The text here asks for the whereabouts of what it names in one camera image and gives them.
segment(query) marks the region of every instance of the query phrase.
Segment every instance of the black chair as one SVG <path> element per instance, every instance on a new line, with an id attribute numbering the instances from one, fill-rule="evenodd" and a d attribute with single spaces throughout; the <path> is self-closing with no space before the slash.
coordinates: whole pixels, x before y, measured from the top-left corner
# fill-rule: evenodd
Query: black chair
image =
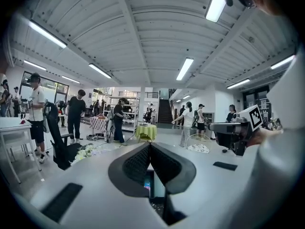
<path id="1" fill-rule="evenodd" d="M 73 134 L 61 135 L 57 124 L 58 109 L 55 104 L 47 102 L 43 112 L 47 118 L 49 130 L 54 140 L 54 142 L 51 141 L 54 150 L 53 161 L 60 169 L 66 170 L 70 167 L 70 162 L 75 159 L 77 152 L 82 146 L 78 143 L 67 145 L 68 137 Z"/>

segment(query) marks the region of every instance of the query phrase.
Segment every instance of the fluorescent light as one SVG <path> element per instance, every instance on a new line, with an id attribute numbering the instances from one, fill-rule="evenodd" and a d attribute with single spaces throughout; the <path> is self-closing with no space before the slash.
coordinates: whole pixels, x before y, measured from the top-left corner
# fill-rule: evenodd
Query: fluorescent light
<path id="1" fill-rule="evenodd" d="M 110 75 L 108 75 L 107 73 L 105 73 L 104 71 L 102 71 L 100 68 L 98 68 L 97 66 L 95 66 L 93 63 L 89 64 L 89 67 L 91 67 L 92 69 L 96 70 L 98 73 L 101 73 L 103 76 L 106 76 L 107 78 L 111 78 Z"/>
<path id="2" fill-rule="evenodd" d="M 48 38 L 49 40 L 51 40 L 52 42 L 56 43 L 57 45 L 59 45 L 62 48 L 65 48 L 67 46 L 67 44 L 63 43 L 62 41 L 58 40 L 56 37 L 54 37 L 53 35 L 51 35 L 49 32 L 47 32 L 45 29 L 43 29 L 42 27 L 40 27 L 39 25 L 37 25 L 36 23 L 30 21 L 29 22 L 29 26 L 37 31 L 39 34 L 43 35 L 44 37 Z"/>
<path id="3" fill-rule="evenodd" d="M 78 82 L 78 81 L 76 81 L 76 80 L 72 80 L 72 79 L 70 79 L 70 78 L 68 78 L 68 77 L 65 77 L 65 76 L 61 76 L 62 78 L 65 78 L 65 79 L 67 79 L 67 80 L 69 80 L 69 81 L 73 81 L 73 82 L 76 82 L 76 83 L 80 83 L 80 82 Z"/>
<path id="4" fill-rule="evenodd" d="M 184 77 L 185 73 L 187 72 L 187 70 L 191 67 L 192 63 L 193 63 L 194 59 L 191 58 L 186 58 L 185 62 L 182 66 L 182 69 L 180 70 L 180 73 L 177 77 L 177 81 L 181 81 L 182 78 Z"/>
<path id="5" fill-rule="evenodd" d="M 39 69 L 41 69 L 41 70 L 44 70 L 44 71 L 47 70 L 47 68 L 41 67 L 41 66 L 39 66 L 39 65 L 37 65 L 37 64 L 35 64 L 35 63 L 32 63 L 32 62 L 30 62 L 30 61 L 23 60 L 23 62 L 25 62 L 25 63 L 27 63 L 27 64 L 29 64 L 29 65 L 31 65 L 31 66 L 37 67 L 37 68 L 39 68 Z"/>
<path id="6" fill-rule="evenodd" d="M 245 84 L 245 83 L 247 83 L 247 82 L 249 82 L 249 81 L 250 81 L 250 79 L 245 79 L 245 80 L 243 80 L 243 81 L 241 81 L 241 82 L 238 82 L 238 83 L 236 83 L 236 84 L 233 84 L 233 85 L 231 85 L 231 86 L 228 86 L 227 88 L 228 88 L 228 89 L 231 89 L 231 88 L 240 86 L 240 85 L 242 85 L 242 84 Z"/>
<path id="7" fill-rule="evenodd" d="M 288 57 L 288 58 L 286 58 L 286 59 L 284 59 L 284 60 L 282 60 L 282 61 L 280 61 L 280 62 L 278 62 L 278 63 L 276 63 L 274 65 L 272 65 L 271 69 L 274 70 L 275 68 L 280 67 L 283 64 L 286 64 L 286 63 L 290 62 L 294 58 L 295 58 L 295 55 L 292 55 L 292 56 L 290 56 L 290 57 Z"/>
<path id="8" fill-rule="evenodd" d="M 226 5 L 225 0 L 212 0 L 205 14 L 205 18 L 209 21 L 217 22 Z"/>

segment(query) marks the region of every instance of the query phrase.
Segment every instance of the sneaker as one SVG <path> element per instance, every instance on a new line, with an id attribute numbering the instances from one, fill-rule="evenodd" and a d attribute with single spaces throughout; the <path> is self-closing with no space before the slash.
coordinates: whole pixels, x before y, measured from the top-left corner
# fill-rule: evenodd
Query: sneaker
<path id="1" fill-rule="evenodd" d="M 47 159 L 48 157 L 46 156 L 46 155 L 41 155 L 40 156 L 40 160 L 39 160 L 39 163 L 41 163 L 41 164 L 43 164 L 44 163 L 44 161 Z"/>
<path id="2" fill-rule="evenodd" d="M 35 149 L 34 152 L 35 152 L 35 155 L 40 155 L 41 154 L 40 150 L 38 151 L 37 149 Z"/>

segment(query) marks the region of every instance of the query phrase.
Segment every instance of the poster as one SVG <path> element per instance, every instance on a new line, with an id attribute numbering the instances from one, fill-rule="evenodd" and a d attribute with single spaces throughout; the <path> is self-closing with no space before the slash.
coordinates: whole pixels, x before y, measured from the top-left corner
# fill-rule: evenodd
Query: poster
<path id="1" fill-rule="evenodd" d="M 264 100 L 261 100 L 261 109 L 267 109 L 267 100 L 264 99 Z"/>

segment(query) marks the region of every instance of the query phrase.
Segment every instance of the white t-shirt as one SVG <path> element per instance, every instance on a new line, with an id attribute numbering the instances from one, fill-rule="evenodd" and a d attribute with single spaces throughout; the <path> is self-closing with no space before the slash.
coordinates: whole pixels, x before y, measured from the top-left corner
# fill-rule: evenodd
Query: white t-shirt
<path id="1" fill-rule="evenodd" d="M 33 90 L 33 93 L 30 96 L 30 98 L 33 99 L 33 104 L 40 104 L 46 102 L 44 98 L 43 88 L 41 86 L 37 87 L 36 90 Z M 43 120 L 42 108 L 34 109 L 31 107 L 31 109 L 29 109 L 29 120 L 42 121 Z"/>
<path id="2" fill-rule="evenodd" d="M 197 113 L 198 113 L 198 115 L 199 115 L 199 113 L 203 114 L 202 109 L 198 109 Z M 198 119 L 197 123 L 204 123 L 204 120 L 200 117 L 200 115 L 199 115 L 199 119 Z"/>
<path id="3" fill-rule="evenodd" d="M 182 115 L 184 116 L 184 127 L 192 127 L 194 111 L 190 112 L 190 109 L 186 109 L 183 111 Z"/>

